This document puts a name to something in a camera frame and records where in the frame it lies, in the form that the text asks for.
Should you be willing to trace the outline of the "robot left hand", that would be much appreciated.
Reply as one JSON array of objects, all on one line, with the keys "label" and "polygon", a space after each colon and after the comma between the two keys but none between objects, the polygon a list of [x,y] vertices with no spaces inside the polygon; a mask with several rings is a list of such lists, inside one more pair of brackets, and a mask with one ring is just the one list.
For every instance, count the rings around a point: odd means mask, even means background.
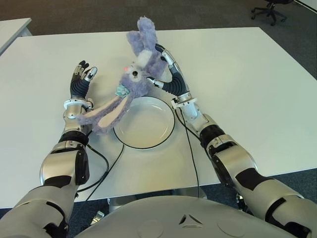
[{"label": "robot left hand", "polygon": [[78,63],[73,72],[70,81],[71,99],[85,99],[89,90],[90,82],[98,72],[96,67],[89,67],[89,63],[85,60]]}]

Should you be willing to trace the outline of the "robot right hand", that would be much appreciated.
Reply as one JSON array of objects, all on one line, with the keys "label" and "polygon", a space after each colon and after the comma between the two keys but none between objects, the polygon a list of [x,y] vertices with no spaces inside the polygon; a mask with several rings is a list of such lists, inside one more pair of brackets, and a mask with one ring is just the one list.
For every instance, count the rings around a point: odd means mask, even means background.
[{"label": "robot right hand", "polygon": [[177,64],[177,62],[175,61],[175,59],[173,58],[173,56],[171,55],[171,53],[160,44],[156,44],[155,49],[158,52],[160,52],[161,60],[167,62],[169,71],[172,76],[172,80],[170,82],[162,82],[162,81],[156,80],[155,78],[151,76],[147,77],[147,80],[151,82],[155,87],[158,87],[177,97],[188,93],[189,89],[184,80],[181,69],[179,65]]}]

